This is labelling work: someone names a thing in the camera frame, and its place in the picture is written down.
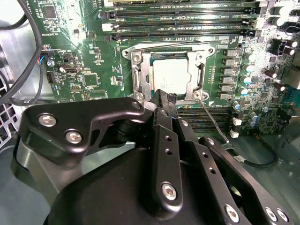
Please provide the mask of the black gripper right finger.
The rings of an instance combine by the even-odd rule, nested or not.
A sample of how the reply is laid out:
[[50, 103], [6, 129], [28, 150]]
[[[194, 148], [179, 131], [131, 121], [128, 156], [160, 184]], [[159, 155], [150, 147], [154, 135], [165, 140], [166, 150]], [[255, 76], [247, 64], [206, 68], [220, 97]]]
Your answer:
[[168, 103], [183, 157], [182, 211], [172, 225], [292, 225], [281, 204], [215, 138], [197, 138]]

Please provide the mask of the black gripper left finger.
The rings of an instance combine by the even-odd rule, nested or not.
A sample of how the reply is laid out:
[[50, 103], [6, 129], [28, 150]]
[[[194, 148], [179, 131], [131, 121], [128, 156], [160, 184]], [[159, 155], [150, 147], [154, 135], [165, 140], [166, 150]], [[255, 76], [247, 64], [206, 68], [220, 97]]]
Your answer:
[[82, 176], [85, 156], [135, 142], [152, 153], [150, 209], [160, 218], [173, 217], [183, 205], [176, 114], [171, 95], [162, 90], [143, 104], [121, 97], [31, 106], [22, 114], [12, 172], [52, 203]]

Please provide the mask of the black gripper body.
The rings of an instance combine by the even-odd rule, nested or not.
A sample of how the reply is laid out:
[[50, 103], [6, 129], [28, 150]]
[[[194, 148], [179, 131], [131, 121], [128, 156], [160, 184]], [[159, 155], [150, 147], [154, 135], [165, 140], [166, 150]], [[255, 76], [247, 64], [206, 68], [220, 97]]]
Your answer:
[[134, 148], [68, 184], [50, 225], [177, 225], [184, 221], [177, 148]]

